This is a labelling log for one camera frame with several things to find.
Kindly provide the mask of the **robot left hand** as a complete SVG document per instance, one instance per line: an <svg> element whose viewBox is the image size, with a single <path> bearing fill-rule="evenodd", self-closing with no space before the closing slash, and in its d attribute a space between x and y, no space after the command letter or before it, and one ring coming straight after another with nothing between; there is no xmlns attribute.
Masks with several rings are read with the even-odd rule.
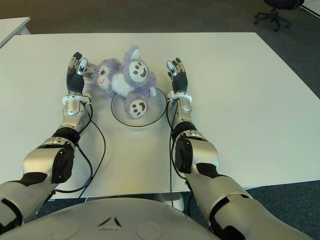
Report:
<svg viewBox="0 0 320 240"><path fill-rule="evenodd" d="M85 85L84 74L87 70L88 60L82 54L76 52L71 57L66 75L66 87L68 94L83 94Z"/></svg>

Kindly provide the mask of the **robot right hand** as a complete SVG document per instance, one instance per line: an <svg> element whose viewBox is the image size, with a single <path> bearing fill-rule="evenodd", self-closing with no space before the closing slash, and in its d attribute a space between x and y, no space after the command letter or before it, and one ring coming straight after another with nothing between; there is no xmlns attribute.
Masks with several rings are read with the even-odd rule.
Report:
<svg viewBox="0 0 320 240"><path fill-rule="evenodd" d="M168 76L171 79L174 93L186 93L188 89L188 78L183 62L176 57L175 60L167 61Z"/></svg>

